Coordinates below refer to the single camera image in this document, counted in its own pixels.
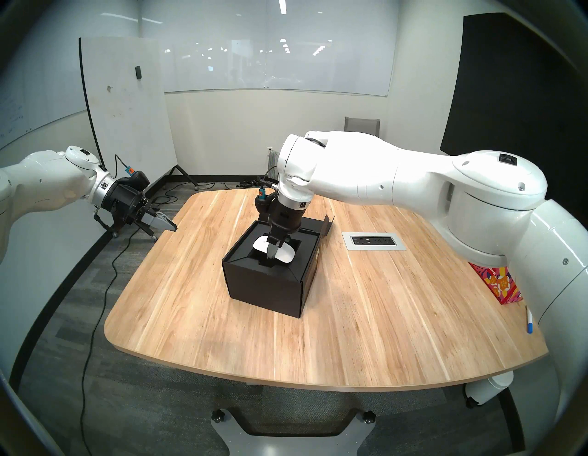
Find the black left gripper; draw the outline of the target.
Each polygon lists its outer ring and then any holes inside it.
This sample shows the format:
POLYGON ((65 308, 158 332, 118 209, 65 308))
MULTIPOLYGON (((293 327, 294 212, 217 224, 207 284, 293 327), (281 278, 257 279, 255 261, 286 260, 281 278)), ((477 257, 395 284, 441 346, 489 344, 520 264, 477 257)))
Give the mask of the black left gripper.
MULTIPOLYGON (((148 202, 144 190, 149 186, 148 178, 104 178, 102 180, 102 209, 110 212, 113 223, 104 228, 122 228, 136 221, 138 214, 148 202)), ((178 227, 163 212, 147 209, 145 217, 138 220, 138 227, 151 238, 156 232, 176 232, 178 227)))

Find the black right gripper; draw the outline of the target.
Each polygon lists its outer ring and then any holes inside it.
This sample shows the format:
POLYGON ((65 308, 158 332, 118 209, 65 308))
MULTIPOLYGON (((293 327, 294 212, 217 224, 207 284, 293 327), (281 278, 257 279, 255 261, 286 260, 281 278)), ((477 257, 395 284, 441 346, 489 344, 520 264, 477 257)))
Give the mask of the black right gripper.
POLYGON ((290 208, 279 201, 273 201, 269 205, 268 224, 270 231, 267 236, 268 246, 266 249, 268 259, 276 258, 278 249, 287 244, 291 239, 290 234, 300 228, 305 209, 299 205, 290 208))

